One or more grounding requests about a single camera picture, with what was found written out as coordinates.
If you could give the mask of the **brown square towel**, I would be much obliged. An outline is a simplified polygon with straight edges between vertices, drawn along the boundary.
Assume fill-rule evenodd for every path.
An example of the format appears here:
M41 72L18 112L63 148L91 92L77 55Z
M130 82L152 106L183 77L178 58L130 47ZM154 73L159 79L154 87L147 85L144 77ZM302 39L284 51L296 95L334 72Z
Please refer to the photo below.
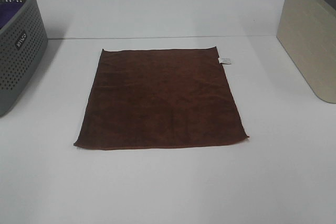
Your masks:
M245 141L218 59L216 47L103 50L75 146L134 150Z

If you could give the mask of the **white towel care label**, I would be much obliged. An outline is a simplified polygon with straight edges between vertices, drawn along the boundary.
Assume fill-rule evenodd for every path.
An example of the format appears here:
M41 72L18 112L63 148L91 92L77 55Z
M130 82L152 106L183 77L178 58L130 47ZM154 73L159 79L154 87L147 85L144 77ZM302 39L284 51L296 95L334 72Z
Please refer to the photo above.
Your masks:
M232 64L232 61L229 58L221 58L221 57L219 57L218 58L218 62L221 65L231 65Z

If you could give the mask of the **beige plastic bin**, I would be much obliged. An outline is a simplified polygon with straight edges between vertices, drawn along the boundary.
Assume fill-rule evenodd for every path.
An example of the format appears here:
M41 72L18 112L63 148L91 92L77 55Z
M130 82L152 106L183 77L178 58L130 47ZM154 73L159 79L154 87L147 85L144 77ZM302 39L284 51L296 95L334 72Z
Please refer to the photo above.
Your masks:
M335 103L335 0L285 0L277 39L314 94Z

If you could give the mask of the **grey perforated plastic basket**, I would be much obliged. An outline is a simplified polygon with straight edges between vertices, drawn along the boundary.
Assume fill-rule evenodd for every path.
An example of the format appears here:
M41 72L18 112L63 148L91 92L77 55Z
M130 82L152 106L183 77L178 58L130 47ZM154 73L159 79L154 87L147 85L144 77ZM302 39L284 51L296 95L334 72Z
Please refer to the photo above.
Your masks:
M1 25L1 115L26 88L48 45L37 0L1 0L9 6L17 11Z

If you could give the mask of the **purple cloth in basket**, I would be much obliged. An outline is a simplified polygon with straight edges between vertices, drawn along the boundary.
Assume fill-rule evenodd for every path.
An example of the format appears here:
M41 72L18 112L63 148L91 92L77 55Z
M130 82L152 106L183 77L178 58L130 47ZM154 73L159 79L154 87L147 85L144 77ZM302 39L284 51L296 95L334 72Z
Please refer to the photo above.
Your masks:
M22 2L5 2L1 3L0 10L0 28L3 28L11 18L21 9Z

